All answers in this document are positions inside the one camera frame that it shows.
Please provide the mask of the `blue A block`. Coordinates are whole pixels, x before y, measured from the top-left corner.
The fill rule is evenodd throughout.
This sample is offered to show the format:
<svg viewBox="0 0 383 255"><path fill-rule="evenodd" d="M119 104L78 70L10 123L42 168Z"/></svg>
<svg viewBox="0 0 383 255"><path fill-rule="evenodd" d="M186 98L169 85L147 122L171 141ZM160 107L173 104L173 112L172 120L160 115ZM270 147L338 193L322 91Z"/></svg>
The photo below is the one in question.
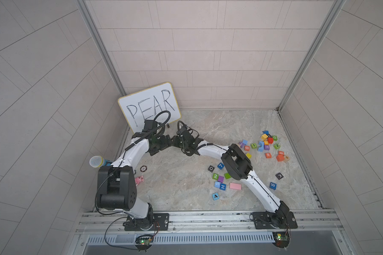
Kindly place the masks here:
<svg viewBox="0 0 383 255"><path fill-rule="evenodd" d="M213 197L213 200L218 200L220 198L218 193L212 194L212 197Z"/></svg>

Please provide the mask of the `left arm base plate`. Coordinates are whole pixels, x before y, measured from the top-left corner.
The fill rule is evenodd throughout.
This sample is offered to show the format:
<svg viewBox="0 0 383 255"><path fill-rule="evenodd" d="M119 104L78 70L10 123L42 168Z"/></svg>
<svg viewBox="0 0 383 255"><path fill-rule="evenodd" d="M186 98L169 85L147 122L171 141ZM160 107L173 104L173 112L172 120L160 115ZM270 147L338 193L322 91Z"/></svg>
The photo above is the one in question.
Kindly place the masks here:
<svg viewBox="0 0 383 255"><path fill-rule="evenodd" d="M168 213L154 213L143 219L128 216L123 226L125 231L167 231L169 217Z"/></svg>

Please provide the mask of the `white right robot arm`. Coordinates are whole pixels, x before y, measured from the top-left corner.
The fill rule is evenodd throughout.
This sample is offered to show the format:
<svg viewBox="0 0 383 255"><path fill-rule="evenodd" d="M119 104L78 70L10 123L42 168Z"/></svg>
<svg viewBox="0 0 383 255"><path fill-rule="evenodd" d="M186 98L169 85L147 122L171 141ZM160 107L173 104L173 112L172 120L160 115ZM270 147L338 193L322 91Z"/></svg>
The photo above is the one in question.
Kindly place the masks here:
<svg viewBox="0 0 383 255"><path fill-rule="evenodd" d="M275 196L260 180L253 169L250 159L236 145L220 146L201 138L195 138L189 130L182 127L172 138L172 146L182 149L183 153L192 156L208 156L221 161L227 173L241 181L262 203L272 219L283 221L288 218L289 207Z"/></svg>

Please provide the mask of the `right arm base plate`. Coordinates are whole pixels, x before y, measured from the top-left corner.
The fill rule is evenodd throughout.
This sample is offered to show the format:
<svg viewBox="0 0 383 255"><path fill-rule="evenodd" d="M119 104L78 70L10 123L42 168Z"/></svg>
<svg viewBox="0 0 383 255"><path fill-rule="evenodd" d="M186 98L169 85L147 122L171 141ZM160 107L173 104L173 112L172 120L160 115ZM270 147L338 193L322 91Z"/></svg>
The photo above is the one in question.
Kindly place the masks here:
<svg viewBox="0 0 383 255"><path fill-rule="evenodd" d="M252 212L249 216L250 220L254 222L255 229L297 229L293 212L289 211L287 215L284 213L277 214L271 212Z"/></svg>

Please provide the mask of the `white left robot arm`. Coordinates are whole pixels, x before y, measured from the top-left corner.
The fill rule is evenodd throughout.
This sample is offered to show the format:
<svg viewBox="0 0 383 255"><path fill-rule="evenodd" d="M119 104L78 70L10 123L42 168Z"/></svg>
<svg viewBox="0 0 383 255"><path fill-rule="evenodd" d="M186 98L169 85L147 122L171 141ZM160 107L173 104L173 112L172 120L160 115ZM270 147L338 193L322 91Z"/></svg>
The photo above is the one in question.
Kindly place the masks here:
<svg viewBox="0 0 383 255"><path fill-rule="evenodd" d="M126 213L135 219L147 218L150 204L137 198L135 172L141 158L154 155L170 145L170 136L165 136L167 121L146 120L142 132L136 132L127 148L109 166L102 166L98 172L98 188L95 195L95 208L115 210L115 214Z"/></svg>

